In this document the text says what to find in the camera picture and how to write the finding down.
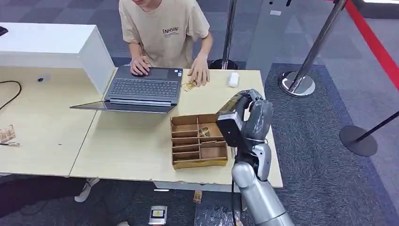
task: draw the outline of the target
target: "hand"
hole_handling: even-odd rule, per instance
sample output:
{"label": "hand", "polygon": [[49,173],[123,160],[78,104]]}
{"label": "hand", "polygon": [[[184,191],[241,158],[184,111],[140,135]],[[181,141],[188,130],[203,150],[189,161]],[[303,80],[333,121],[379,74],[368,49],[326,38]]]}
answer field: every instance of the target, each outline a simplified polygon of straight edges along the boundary
{"label": "hand", "polygon": [[192,63],[191,69],[188,72],[188,76],[191,76],[190,81],[196,81],[197,86],[205,86],[210,81],[208,62],[206,56],[198,55]]}
{"label": "hand", "polygon": [[130,71],[134,75],[148,75],[150,67],[151,64],[147,56],[136,57],[130,63]]}

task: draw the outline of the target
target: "sneaker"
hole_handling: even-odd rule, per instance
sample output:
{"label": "sneaker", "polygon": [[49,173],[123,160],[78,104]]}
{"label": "sneaker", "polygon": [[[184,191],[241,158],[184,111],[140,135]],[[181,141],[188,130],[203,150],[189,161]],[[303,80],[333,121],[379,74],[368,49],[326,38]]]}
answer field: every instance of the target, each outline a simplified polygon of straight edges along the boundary
{"label": "sneaker", "polygon": [[118,225],[116,225],[116,226],[129,226],[129,223],[127,222],[127,221],[123,221],[123,222],[120,222]]}
{"label": "sneaker", "polygon": [[79,196],[75,196],[75,201],[84,202],[90,194],[91,188],[100,181],[99,178],[87,179],[85,186]]}

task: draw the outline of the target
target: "desk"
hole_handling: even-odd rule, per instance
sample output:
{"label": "desk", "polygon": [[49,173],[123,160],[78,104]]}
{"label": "desk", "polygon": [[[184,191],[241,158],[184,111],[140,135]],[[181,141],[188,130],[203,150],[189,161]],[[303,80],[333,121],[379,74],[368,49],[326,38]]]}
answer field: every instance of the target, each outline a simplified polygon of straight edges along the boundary
{"label": "desk", "polygon": [[[184,70],[182,83],[188,81],[187,73]],[[259,71],[240,71],[238,88],[226,85],[230,73],[211,70],[211,82],[189,92],[182,91],[178,106],[169,115],[96,112],[70,176],[153,181],[163,188],[230,191],[230,152],[225,167],[173,169],[169,122],[173,116],[216,113],[244,89],[254,88],[264,95]],[[271,129],[266,138],[272,150],[269,181],[274,187],[282,187]]]}
{"label": "desk", "polygon": [[[22,146],[0,146],[0,172],[68,176],[95,115],[69,107],[102,96],[83,69],[0,67],[0,81],[8,80],[23,89],[0,111],[0,128],[13,124],[12,141]],[[0,105],[17,91],[14,83],[0,84]]]}

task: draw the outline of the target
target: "laptop keyboard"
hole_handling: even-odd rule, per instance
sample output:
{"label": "laptop keyboard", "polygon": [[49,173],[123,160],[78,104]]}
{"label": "laptop keyboard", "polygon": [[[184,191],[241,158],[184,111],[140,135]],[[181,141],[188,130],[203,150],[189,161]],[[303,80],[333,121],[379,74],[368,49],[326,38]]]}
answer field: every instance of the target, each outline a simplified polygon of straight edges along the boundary
{"label": "laptop keyboard", "polygon": [[154,81],[143,79],[116,79],[111,94],[154,97],[177,97],[177,81]]}

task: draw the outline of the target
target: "beige t-shirt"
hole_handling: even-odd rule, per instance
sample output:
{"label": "beige t-shirt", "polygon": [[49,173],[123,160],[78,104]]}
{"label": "beige t-shirt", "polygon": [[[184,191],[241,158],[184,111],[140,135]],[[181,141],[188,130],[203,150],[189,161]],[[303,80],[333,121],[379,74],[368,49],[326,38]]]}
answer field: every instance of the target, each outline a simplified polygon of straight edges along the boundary
{"label": "beige t-shirt", "polygon": [[120,0],[119,13],[123,40],[140,43],[154,67],[190,68],[193,43],[209,31],[196,0],[162,0],[153,12]]}

